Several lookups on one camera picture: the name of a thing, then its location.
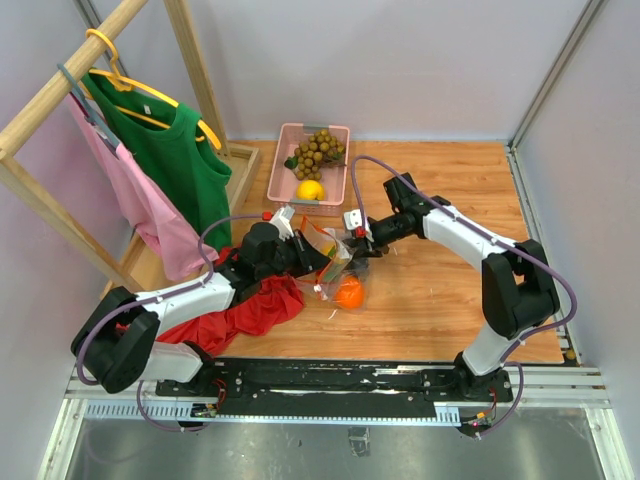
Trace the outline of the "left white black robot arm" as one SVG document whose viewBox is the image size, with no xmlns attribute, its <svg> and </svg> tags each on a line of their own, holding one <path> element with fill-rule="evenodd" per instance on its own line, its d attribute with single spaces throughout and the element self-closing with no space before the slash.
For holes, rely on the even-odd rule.
<svg viewBox="0 0 640 480">
<path fill-rule="evenodd" d="M 164 345 L 158 337 L 201 315 L 241 305 L 259 293 L 267 278 L 298 278 L 329 263 L 300 231 L 283 239 L 276 225 L 258 222 L 220 264 L 194 280 L 150 292 L 120 286 L 107 293 L 71 343 L 77 376 L 109 394 L 137 381 L 162 379 L 203 395 L 214 383 L 204 352 L 197 346 Z"/>
</svg>

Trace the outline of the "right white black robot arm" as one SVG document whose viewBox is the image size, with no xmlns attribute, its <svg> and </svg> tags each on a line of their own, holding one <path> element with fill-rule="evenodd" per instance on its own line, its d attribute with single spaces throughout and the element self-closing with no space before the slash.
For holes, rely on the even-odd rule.
<svg viewBox="0 0 640 480">
<path fill-rule="evenodd" d="M 360 209 L 344 213 L 348 244 L 357 257 L 381 257 L 392 243 L 416 236 L 443 246 L 480 274 L 485 324 L 456 356 L 452 374 L 441 385 L 463 399 L 480 398 L 496 382 L 517 342 L 559 309 L 544 248 L 535 240 L 496 235 L 446 199 L 425 197 L 408 173 L 389 179 L 384 189 L 392 215 L 374 220 Z"/>
</svg>

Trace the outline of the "clear zip bag orange seal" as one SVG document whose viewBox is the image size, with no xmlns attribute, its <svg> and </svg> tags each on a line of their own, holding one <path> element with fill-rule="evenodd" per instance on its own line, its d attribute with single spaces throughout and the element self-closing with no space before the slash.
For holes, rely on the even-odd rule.
<svg viewBox="0 0 640 480">
<path fill-rule="evenodd" d="M 349 262 L 353 259 L 344 240 L 349 236 L 344 230 L 334 229 L 331 227 L 320 227 L 304 216 L 300 226 L 300 232 L 306 240 L 315 248 L 320 249 L 326 244 L 335 243 L 339 247 L 339 251 L 333 258 L 333 261 L 321 272 L 305 274 L 295 280 L 296 286 L 305 294 L 308 294 L 317 300 L 331 302 L 341 308 L 333 301 L 334 294 L 339 288 L 343 278 L 348 274 L 345 269 Z M 368 294 L 369 277 L 365 281 L 361 281 L 365 288 L 365 299 L 361 308 L 352 311 L 363 310 Z"/>
</svg>

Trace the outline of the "orange fake orange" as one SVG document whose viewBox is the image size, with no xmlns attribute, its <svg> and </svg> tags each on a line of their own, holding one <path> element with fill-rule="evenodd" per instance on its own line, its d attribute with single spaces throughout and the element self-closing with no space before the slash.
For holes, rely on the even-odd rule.
<svg viewBox="0 0 640 480">
<path fill-rule="evenodd" d="M 343 278 L 336 290 L 333 301 L 341 308 L 354 310 L 362 307 L 365 299 L 365 288 L 362 282 L 353 275 Z"/>
</svg>

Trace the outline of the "yellow fake lemon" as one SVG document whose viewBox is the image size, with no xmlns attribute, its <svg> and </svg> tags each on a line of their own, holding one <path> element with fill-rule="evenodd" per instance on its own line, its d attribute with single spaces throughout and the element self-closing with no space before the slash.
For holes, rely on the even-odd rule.
<svg viewBox="0 0 640 480">
<path fill-rule="evenodd" d="M 296 189 L 296 198 L 304 201 L 324 201 L 325 189 L 317 180 L 304 180 Z"/>
</svg>

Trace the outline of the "brown longan fruit bunch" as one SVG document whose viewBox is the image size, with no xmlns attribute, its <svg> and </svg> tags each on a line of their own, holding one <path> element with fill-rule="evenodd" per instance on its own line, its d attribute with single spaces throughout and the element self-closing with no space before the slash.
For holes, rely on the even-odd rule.
<svg viewBox="0 0 640 480">
<path fill-rule="evenodd" d="M 346 164 L 346 144 L 327 128 L 321 129 L 298 142 L 293 154 L 283 164 L 299 181 L 320 181 L 325 170 Z"/>
</svg>

